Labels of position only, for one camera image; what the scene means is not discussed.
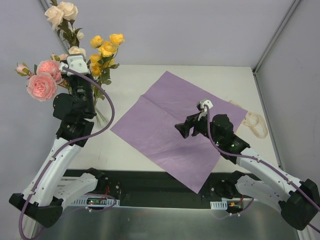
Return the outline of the pink and purple wrapping paper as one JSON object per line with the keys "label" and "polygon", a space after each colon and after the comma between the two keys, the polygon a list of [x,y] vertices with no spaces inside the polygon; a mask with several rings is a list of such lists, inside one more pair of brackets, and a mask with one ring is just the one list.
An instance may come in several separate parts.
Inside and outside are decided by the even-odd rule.
{"label": "pink and purple wrapping paper", "polygon": [[236,131],[247,111],[166,71],[111,131],[190,190],[198,193],[220,154],[203,135],[184,139],[175,128],[208,99],[210,115],[226,114]]}

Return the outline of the cream ribbon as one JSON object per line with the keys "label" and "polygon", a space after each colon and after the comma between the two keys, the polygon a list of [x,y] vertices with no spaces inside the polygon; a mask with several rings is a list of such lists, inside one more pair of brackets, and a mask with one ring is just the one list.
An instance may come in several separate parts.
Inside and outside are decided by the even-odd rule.
{"label": "cream ribbon", "polygon": [[247,111],[241,124],[246,126],[258,139],[263,140],[269,134],[265,119],[258,113]]}

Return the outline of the yellow flower bunch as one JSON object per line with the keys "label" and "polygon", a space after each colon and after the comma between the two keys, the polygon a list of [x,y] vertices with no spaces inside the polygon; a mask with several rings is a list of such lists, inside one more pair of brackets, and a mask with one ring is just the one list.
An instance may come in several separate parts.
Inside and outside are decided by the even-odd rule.
{"label": "yellow flower bunch", "polygon": [[108,40],[104,40],[99,35],[90,40],[90,46],[97,49],[97,53],[90,56],[89,67],[93,79],[99,87],[112,83],[110,71],[119,67],[115,58],[120,45],[124,42],[125,36],[122,33],[110,34]]}

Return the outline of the pink flower stem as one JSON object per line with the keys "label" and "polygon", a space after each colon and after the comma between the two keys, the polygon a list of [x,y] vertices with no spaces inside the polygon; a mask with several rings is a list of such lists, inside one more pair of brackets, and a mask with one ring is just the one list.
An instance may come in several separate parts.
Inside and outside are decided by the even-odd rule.
{"label": "pink flower stem", "polygon": [[61,62],[58,60],[56,57],[41,61],[33,71],[24,62],[17,64],[15,72],[21,77],[27,77],[26,90],[32,98],[44,102],[54,98],[59,87],[70,89],[59,69]]}

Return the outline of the peach flower bunch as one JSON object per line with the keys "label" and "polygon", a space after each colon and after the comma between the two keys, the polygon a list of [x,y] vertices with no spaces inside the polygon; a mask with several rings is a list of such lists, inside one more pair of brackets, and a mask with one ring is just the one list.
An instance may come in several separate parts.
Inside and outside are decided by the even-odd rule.
{"label": "peach flower bunch", "polygon": [[81,32],[82,28],[75,28],[74,23],[78,15],[78,8],[72,2],[61,1],[58,6],[64,12],[63,27],[61,27],[61,36],[63,40],[67,40],[68,54],[84,54],[86,50],[80,47],[80,41],[83,39],[84,34]]}

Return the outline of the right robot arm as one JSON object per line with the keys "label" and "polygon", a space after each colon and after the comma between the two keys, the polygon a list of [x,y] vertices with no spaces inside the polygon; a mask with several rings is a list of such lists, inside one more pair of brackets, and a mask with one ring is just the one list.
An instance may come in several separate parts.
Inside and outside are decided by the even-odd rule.
{"label": "right robot arm", "polygon": [[225,184],[230,197],[239,194],[256,199],[274,210],[294,229],[302,231],[320,211],[318,186],[310,179],[305,181],[272,166],[247,142],[233,131],[233,124],[226,114],[217,114],[213,119],[201,113],[187,116],[183,123],[174,126],[183,138],[198,134],[210,139],[220,155],[255,175],[236,172]]}

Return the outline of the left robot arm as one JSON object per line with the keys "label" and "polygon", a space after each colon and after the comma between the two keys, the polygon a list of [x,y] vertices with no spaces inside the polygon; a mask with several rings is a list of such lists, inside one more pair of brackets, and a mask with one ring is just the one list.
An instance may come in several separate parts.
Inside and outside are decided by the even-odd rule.
{"label": "left robot arm", "polygon": [[72,160],[93,137],[95,116],[93,90],[96,86],[90,74],[70,75],[66,78],[71,93],[61,93],[53,101],[53,115],[61,120],[51,150],[34,179],[21,193],[14,193],[9,203],[21,211],[19,221],[29,217],[44,228],[52,227],[63,211],[75,200],[88,193],[105,191],[105,175],[89,168],[72,183],[58,184]]}

